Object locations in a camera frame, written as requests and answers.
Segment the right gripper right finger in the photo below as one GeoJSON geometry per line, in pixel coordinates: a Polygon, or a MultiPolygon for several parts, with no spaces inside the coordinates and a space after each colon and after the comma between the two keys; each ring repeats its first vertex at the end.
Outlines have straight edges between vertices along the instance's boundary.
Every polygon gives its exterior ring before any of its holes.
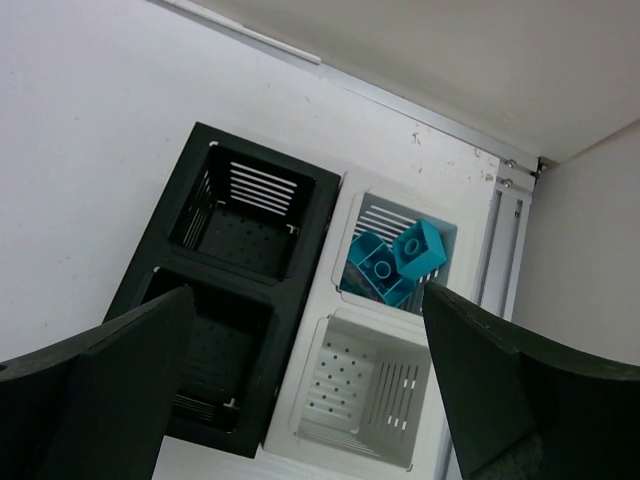
{"type": "Polygon", "coordinates": [[[638,478],[637,366],[553,341],[434,282],[422,310],[463,478],[638,478]]]}

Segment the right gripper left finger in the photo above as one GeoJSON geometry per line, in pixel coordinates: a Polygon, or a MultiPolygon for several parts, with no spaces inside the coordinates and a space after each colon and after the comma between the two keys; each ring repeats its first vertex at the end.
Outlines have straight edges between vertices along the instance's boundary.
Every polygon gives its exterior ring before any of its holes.
{"type": "Polygon", "coordinates": [[[194,320],[182,286],[3,361],[2,478],[151,478],[194,320]]]}

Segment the small teal lego cube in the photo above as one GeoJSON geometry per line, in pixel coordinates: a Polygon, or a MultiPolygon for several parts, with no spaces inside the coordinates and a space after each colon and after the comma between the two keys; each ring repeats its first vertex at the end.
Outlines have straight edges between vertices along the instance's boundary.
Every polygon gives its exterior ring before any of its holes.
{"type": "Polygon", "coordinates": [[[400,275],[417,281],[444,265],[447,254],[437,228],[425,219],[417,220],[392,242],[400,275]]]}

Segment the teal curved lego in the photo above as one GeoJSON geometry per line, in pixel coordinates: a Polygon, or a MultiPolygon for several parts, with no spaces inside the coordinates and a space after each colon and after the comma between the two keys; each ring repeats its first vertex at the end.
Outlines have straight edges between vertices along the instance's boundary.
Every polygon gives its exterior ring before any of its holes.
{"type": "Polygon", "coordinates": [[[361,297],[400,308],[417,283],[402,276],[392,249],[378,235],[364,232],[350,245],[340,288],[361,297]]]}

